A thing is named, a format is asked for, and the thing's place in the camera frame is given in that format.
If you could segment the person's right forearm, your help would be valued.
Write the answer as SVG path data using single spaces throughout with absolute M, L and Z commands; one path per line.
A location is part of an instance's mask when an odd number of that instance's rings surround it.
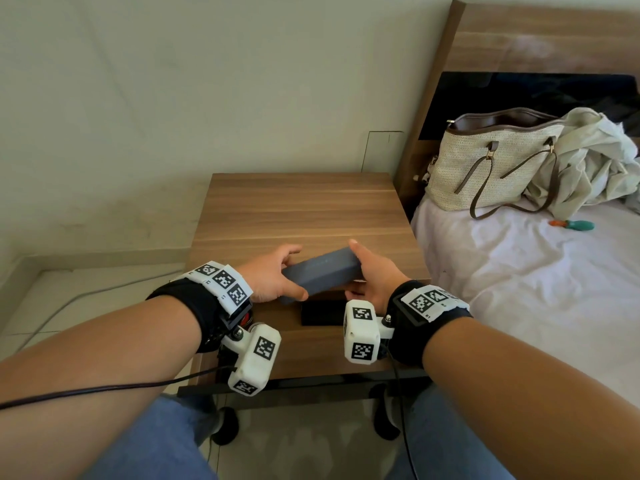
M 574 367 L 469 317 L 424 370 L 519 480 L 640 480 L 640 409 Z

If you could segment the white bed sheet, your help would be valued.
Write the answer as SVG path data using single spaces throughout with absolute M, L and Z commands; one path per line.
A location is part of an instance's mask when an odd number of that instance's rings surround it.
M 583 207 L 587 232 L 503 209 L 475 221 L 424 197 L 412 218 L 435 285 L 480 322 L 553 355 L 640 408 L 640 215 Z

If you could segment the grey rectangular box lid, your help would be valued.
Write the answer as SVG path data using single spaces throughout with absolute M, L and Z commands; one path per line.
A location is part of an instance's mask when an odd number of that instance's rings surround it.
M 364 278 L 361 263 L 349 247 L 287 266 L 282 274 L 304 288 L 309 298 Z

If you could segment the white wall access panel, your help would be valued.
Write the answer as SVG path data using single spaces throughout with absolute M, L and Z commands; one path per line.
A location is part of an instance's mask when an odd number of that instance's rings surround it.
M 406 134 L 402 131 L 370 131 L 361 172 L 388 173 L 395 177 L 405 141 Z

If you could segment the person's right hand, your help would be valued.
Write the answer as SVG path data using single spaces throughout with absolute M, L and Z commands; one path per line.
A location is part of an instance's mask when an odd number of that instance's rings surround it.
M 346 287 L 366 287 L 367 300 L 379 316 L 386 315 L 388 302 L 393 293 L 410 279 L 402 273 L 391 259 L 373 253 L 354 239 L 349 248 L 361 263 L 363 281 L 354 281 Z

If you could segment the wooden bedside table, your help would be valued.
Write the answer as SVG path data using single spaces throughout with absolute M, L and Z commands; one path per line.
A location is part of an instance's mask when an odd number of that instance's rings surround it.
M 299 262 L 349 239 L 390 258 L 411 279 L 430 282 L 387 173 L 213 174 L 185 270 L 210 260 L 237 266 L 284 243 L 303 246 Z M 244 397 L 211 374 L 180 387 L 180 396 L 224 395 L 226 406 L 249 410 L 366 399 L 374 385 L 395 382 L 388 359 L 370 366 L 345 359 L 341 327 L 301 325 L 298 305 L 274 301 L 253 313 L 282 336 L 268 386 Z

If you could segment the black box base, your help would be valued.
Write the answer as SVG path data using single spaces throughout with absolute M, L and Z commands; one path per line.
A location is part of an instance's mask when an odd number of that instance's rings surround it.
M 342 326 L 346 309 L 345 299 L 304 301 L 300 308 L 302 326 Z

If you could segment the person's left hand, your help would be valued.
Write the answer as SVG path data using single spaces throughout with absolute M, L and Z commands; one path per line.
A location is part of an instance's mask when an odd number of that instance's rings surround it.
M 279 282 L 291 282 L 284 277 L 282 270 L 302 248 L 300 244 L 282 244 L 236 268 L 252 289 L 251 298 L 254 303 L 267 303 L 279 298 Z

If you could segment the black marker wrist band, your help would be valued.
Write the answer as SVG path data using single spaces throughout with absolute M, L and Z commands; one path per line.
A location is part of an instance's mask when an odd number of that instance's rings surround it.
M 411 280 L 398 286 L 388 300 L 394 326 L 388 343 L 391 357 L 408 367 L 422 367 L 427 343 L 444 325 L 472 317 L 468 303 L 436 285 Z
M 147 299 L 171 296 L 185 305 L 200 327 L 197 353 L 210 353 L 249 313 L 252 295 L 252 288 L 235 268 L 209 261 L 160 286 Z

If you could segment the wooden bed headboard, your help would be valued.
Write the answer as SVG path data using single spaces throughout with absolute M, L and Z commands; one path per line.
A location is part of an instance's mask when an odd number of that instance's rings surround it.
M 429 65 L 394 186 L 408 220 L 439 139 L 420 141 L 443 72 L 625 74 L 640 82 L 640 12 L 453 0 Z

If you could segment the person's right leg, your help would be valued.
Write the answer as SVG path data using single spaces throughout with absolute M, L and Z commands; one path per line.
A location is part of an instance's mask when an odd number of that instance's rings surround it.
M 444 393 L 432 384 L 404 399 L 404 425 L 414 468 L 401 446 L 385 480 L 515 480 Z

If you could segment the person's left forearm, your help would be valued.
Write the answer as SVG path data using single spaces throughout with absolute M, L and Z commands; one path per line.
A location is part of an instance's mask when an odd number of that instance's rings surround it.
M 202 335 L 180 301 L 160 296 L 86 321 L 0 363 L 0 402 L 78 388 L 173 379 Z M 0 411 L 0 434 L 109 442 L 160 388 L 103 392 Z

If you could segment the person's leg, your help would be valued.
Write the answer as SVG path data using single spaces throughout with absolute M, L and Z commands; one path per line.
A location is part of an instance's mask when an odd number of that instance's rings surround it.
M 414 468 L 401 446 L 385 480 L 515 480 L 444 393 L 432 384 L 404 399 L 404 425 Z
M 217 412 L 210 395 L 162 394 L 79 480 L 218 480 L 199 450 Z

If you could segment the person's left leg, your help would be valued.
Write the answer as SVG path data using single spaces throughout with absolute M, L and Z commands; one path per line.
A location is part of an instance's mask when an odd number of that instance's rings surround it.
M 218 480 L 199 450 L 217 412 L 210 395 L 162 394 L 79 480 Z

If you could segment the cream crumpled cloth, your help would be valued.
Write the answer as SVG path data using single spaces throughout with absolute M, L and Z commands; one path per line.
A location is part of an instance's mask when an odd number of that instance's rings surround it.
M 559 188 L 547 211 L 566 220 L 584 206 L 635 193 L 640 186 L 636 144 L 622 123 L 587 107 L 564 116 L 564 129 L 554 147 Z

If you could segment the black glossy headboard panel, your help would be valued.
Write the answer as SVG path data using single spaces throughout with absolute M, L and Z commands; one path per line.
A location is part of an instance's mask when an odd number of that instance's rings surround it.
M 443 72 L 419 139 L 441 139 L 448 120 L 466 113 L 526 107 L 556 117 L 589 107 L 640 138 L 640 82 L 631 75 Z

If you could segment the beige woven handbag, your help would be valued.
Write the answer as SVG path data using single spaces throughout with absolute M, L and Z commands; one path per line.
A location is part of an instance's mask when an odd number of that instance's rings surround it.
M 559 192 L 555 145 L 565 124 L 564 118 L 526 107 L 466 113 L 448 121 L 426 195 L 443 210 L 468 210 L 475 220 L 501 208 L 546 211 Z M 518 205 L 548 158 L 552 167 L 546 199 L 532 209 Z

